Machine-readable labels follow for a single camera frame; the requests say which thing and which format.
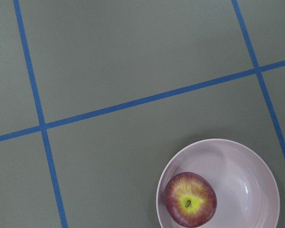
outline floor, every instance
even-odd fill
[[[159,228],[209,138],[266,162],[285,228],[285,0],[0,0],[0,228]]]

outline red apple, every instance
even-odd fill
[[[173,220],[188,228],[208,222],[217,207],[217,197],[211,185],[193,172],[173,176],[165,188],[164,201]]]

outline white bowl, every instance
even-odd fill
[[[215,215],[200,228],[276,228],[280,198],[269,167],[251,149],[225,139],[195,142],[169,161],[156,193],[162,228],[182,227],[168,214],[163,192],[168,181],[184,171],[205,178],[217,196]]]

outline blue tape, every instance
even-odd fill
[[[11,132],[9,134],[0,135],[0,142],[8,140],[8,139],[13,139],[13,138],[17,138],[20,136],[24,136],[27,134],[32,134],[32,133],[39,132],[39,131],[40,131],[40,127],[36,126],[36,127],[30,127],[27,129],[16,131],[16,132]]]
[[[236,74],[232,74],[232,75],[228,75],[228,76],[224,76],[224,77],[219,77],[219,78],[216,78],[216,79],[212,79],[212,80],[209,80],[209,81],[197,83],[197,84],[190,85],[190,86],[187,86],[187,87],[170,90],[168,92],[164,92],[164,93],[160,93],[160,94],[156,94],[156,95],[140,98],[140,99],[137,99],[137,100],[134,100],[134,101],[129,101],[129,102],[126,102],[126,103],[122,103],[122,104],[114,105],[114,106],[111,106],[111,107],[99,109],[99,110],[88,112],[88,113],[85,113],[85,114],[80,114],[80,115],[76,115],[76,116],[69,117],[69,118],[66,118],[66,119],[50,122],[50,123],[47,123],[47,128],[48,129],[49,128],[54,128],[54,127],[62,126],[62,125],[65,125],[65,124],[70,124],[70,123],[74,123],[74,122],[77,122],[77,121],[81,121],[81,120],[85,120],[85,119],[88,119],[88,118],[92,118],[92,117],[95,117],[95,116],[104,115],[104,114],[111,113],[111,112],[116,112],[118,110],[122,110],[122,109],[125,109],[125,108],[130,108],[130,107],[134,107],[134,106],[137,106],[137,105],[142,105],[142,104],[149,103],[149,102],[152,102],[152,101],[156,101],[156,100],[164,99],[164,98],[167,98],[167,97],[171,97],[171,96],[187,93],[187,92],[190,92],[190,91],[202,89],[202,88],[205,88],[205,87],[208,87],[208,86],[212,86],[212,85],[217,85],[217,84],[220,84],[220,83],[223,83],[223,82],[235,80],[235,79],[246,77],[246,76],[250,76],[250,75],[253,75],[253,74],[255,74],[254,70],[247,70],[247,71],[243,71],[243,72],[240,72],[240,73],[236,73]]]
[[[29,53],[29,46],[28,46],[28,42],[27,42],[25,30],[24,30],[24,24],[23,24],[22,14],[21,14],[20,5],[19,5],[18,0],[14,0],[14,8],[15,8],[15,14],[16,14],[16,18],[17,18],[22,48],[23,48],[23,54],[24,54],[26,65],[27,65],[29,81],[31,84],[31,89],[33,92],[36,111],[37,111],[38,120],[39,120],[39,124],[40,124],[40,130],[41,130],[41,134],[42,134],[43,144],[44,144],[44,148],[45,148],[45,152],[46,152],[46,156],[47,156],[49,172],[50,172],[52,185],[53,185],[53,189],[54,189],[54,194],[55,194],[55,198],[56,198],[56,203],[57,203],[57,208],[58,208],[58,212],[59,212],[59,216],[60,216],[61,226],[62,226],[62,228],[68,228],[67,220],[66,220],[66,214],[65,214],[64,207],[63,207],[60,188],[59,188],[59,184],[58,184],[54,159],[53,159],[53,155],[52,155],[52,151],[51,151],[51,147],[50,147],[50,143],[49,143],[49,139],[48,139],[48,132],[46,129],[46,123],[45,123],[45,119],[44,119],[44,115],[43,115],[43,111],[42,111],[41,100],[39,97],[38,87],[37,87],[34,69],[33,69],[32,61],[31,61],[30,53]]]
[[[280,67],[285,67],[285,60],[277,62],[277,63],[272,63],[272,64],[269,64],[269,65],[266,65],[266,66],[261,66],[260,70],[262,72],[264,72],[264,71],[268,71],[268,70],[277,69],[277,68],[280,68]]]
[[[251,43],[248,31],[247,31],[245,22],[244,22],[244,18],[242,16],[241,11],[240,11],[238,2],[237,2],[237,0],[231,0],[231,1],[232,1],[232,4],[233,4],[233,8],[235,10],[235,13],[237,15],[237,19],[238,19],[239,25],[241,27],[242,34],[244,36],[244,40],[245,40],[248,52],[250,54],[250,58],[251,58],[252,64],[253,64],[253,66],[254,66],[254,68],[256,70],[256,76],[257,76],[258,82],[260,84],[260,87],[261,87],[261,90],[262,90],[262,93],[263,93],[263,96],[264,96],[267,108],[268,108],[270,116],[271,116],[271,120],[272,120],[273,125],[275,127],[275,132],[276,132],[276,135],[277,135],[277,137],[279,139],[279,143],[280,143],[280,146],[281,146],[281,149],[282,149],[282,152],[283,152],[283,155],[284,155],[284,159],[285,159],[285,140],[284,140],[284,136],[283,136],[283,133],[282,133],[281,126],[279,124],[279,121],[278,121],[278,118],[277,118],[274,106],[273,106],[273,104],[271,102],[271,99],[270,99],[270,96],[269,96],[269,92],[267,90],[264,78],[262,76],[262,71],[261,71],[261,68],[259,67],[259,64],[258,64],[258,61],[257,61],[257,56],[256,56],[256,54],[254,52],[254,49],[253,49],[253,46],[252,46],[252,43]],[[272,64],[271,65],[267,65],[267,66],[263,67],[263,70],[273,69],[274,67],[277,67],[277,66],[280,66],[280,65],[285,66],[285,61],[273,64],[273,65]]]

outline gray-green surface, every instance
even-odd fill
[[[207,138],[242,143],[268,164],[285,228],[285,158],[257,76],[204,83],[253,69],[231,1],[19,3],[46,123],[202,84],[30,130],[42,112],[13,2],[0,1],[0,228],[159,228],[164,167]],[[260,66],[284,61],[285,0],[239,6]],[[262,74],[285,139],[285,66],[272,68]]]

